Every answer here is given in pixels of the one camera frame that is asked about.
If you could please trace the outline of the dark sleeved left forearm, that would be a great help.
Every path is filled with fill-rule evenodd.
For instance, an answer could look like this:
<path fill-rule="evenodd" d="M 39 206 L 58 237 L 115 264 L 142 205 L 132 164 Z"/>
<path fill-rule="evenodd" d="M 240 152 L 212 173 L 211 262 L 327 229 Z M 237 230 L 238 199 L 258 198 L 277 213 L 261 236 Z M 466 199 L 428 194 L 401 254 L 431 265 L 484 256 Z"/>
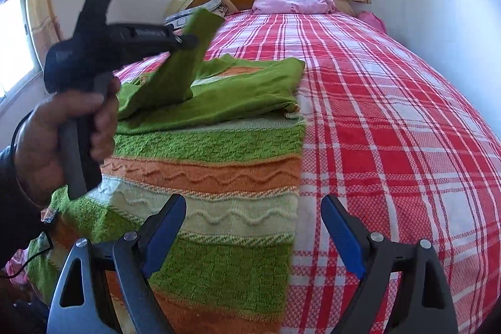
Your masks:
<path fill-rule="evenodd" d="M 21 189 L 9 146 L 1 152 L 0 204 L 0 261 L 3 268 L 19 249 L 27 248 L 31 240 L 43 232 L 42 210 Z"/>

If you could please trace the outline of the person's left hand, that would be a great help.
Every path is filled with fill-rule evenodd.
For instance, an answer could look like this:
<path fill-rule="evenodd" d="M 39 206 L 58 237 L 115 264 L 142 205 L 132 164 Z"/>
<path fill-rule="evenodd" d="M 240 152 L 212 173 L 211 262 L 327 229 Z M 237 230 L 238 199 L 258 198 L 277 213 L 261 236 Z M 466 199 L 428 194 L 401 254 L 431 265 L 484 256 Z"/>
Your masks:
<path fill-rule="evenodd" d="M 21 128 L 13 164 L 17 179 L 34 205 L 43 208 L 52 194 L 65 184 L 59 149 L 59 129 L 73 117 L 92 115 L 91 157 L 101 162 L 114 152 L 117 128 L 117 93 L 121 82 L 111 79 L 107 96 L 66 91 L 38 104 Z"/>

